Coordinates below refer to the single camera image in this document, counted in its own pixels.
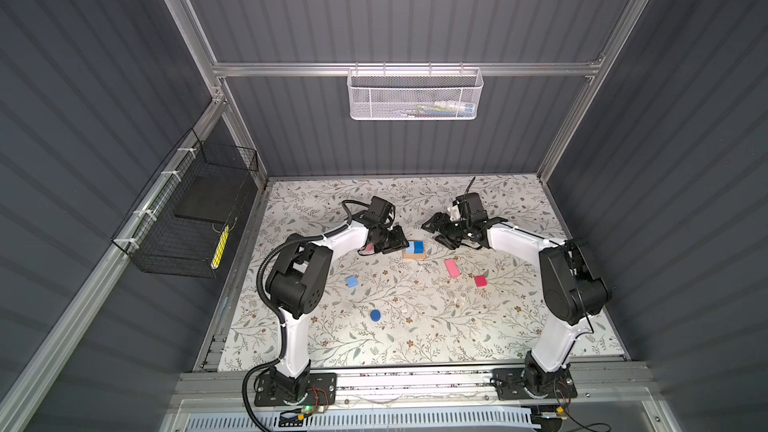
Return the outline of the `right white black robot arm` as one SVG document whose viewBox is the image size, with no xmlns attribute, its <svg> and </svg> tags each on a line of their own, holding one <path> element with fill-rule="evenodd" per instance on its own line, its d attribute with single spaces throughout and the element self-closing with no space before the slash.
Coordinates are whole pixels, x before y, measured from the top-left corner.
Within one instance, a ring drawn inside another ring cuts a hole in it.
<svg viewBox="0 0 768 432">
<path fill-rule="evenodd" d="M 447 212 L 435 213 L 421 228 L 451 250 L 468 241 L 476 248 L 509 253 L 539 272 L 549 316 L 537 343 L 526 353 L 521 384 L 533 398 L 555 393 L 567 380 L 577 339 L 594 331 L 591 318 L 611 299 L 579 245 L 524 230 L 502 217 L 489 217 L 474 192 L 457 196 Z"/>
</svg>

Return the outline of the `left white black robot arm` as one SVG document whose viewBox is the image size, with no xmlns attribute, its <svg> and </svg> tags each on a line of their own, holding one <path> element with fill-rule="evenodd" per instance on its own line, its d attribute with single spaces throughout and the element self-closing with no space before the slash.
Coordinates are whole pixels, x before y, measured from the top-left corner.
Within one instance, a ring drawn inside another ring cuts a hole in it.
<svg viewBox="0 0 768 432">
<path fill-rule="evenodd" d="M 278 318 L 280 352 L 269 365 L 270 378 L 299 394 L 307 388 L 309 319 L 319 305 L 333 261 L 372 247 L 375 254 L 404 250 L 408 241 L 395 223 L 396 208 L 374 196 L 368 203 L 344 200 L 346 214 L 337 227 L 318 235 L 290 235 L 270 251 L 257 270 L 257 293 Z"/>
</svg>

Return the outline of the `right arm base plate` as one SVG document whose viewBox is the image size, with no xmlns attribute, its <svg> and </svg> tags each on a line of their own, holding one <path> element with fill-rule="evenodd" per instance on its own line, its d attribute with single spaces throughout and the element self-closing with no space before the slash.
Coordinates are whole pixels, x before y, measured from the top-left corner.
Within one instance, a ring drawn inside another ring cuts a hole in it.
<svg viewBox="0 0 768 432">
<path fill-rule="evenodd" d="M 490 385 L 500 400 L 574 399 L 578 392 L 570 370 L 540 372 L 535 367 L 497 368 Z"/>
</svg>

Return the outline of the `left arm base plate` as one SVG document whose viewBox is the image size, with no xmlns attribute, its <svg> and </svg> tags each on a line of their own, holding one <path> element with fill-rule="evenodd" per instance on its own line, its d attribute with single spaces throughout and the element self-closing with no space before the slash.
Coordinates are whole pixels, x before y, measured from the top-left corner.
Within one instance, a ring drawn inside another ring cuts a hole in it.
<svg viewBox="0 0 768 432">
<path fill-rule="evenodd" d="M 337 375 L 309 372 L 298 378 L 266 371 L 255 380 L 252 404 L 257 407 L 326 406 L 336 400 Z"/>
</svg>

